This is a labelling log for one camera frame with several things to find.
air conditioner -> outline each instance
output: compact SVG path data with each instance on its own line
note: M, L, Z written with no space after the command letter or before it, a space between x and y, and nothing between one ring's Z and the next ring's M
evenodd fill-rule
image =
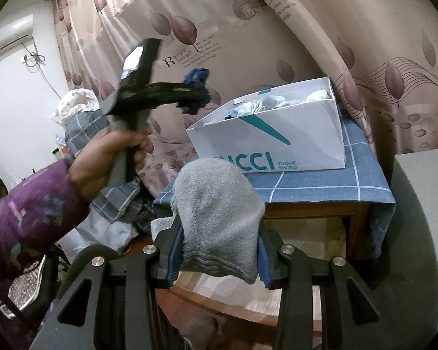
M0 27L0 55L33 37L33 15Z

gray sock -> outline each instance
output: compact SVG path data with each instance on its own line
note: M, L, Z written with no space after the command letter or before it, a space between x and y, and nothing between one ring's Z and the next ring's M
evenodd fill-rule
M264 203L235 165L220 159L187 164L175 180L171 208L180 215L185 232L183 271L234 275L250 284L256 281L256 244ZM153 238L170 228L173 220L154 220Z

purple sleeve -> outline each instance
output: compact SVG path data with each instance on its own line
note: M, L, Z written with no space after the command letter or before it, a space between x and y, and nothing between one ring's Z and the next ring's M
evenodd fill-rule
M0 199L0 279L12 279L89 214L65 160L30 176Z

curtain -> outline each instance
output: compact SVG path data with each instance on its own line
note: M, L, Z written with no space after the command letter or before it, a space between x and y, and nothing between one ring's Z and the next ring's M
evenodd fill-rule
M124 57L162 38L153 81L211 70L198 115L155 109L140 177L157 195L194 154L185 129L232 98L328 75L390 173L394 154L438 148L438 12L429 0L53 0L71 88L105 99Z
M146 37L162 38L153 81L181 82L210 69L211 103L198 115L155 109L145 167L157 195L195 150L186 128L234 97L323 76L311 55L263 0L53 0L55 30L70 88L105 99L125 56Z

metal screw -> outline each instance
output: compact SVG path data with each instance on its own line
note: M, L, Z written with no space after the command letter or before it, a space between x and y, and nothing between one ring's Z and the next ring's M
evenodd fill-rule
M91 264L93 266L99 267L100 265L104 264L104 258L103 257L95 257L92 259Z
M148 244L145 247L143 247L143 252L145 254L152 254L155 253L157 250L157 247L155 247L153 244Z
M336 266L339 266L339 267L341 267L341 266L345 266L345 265L346 265L346 259L344 259L344 258L342 258L342 257L334 257L334 259L333 259L333 263L334 263Z
M292 254L295 251L295 248L291 244L284 244L281 247L281 251L284 254Z

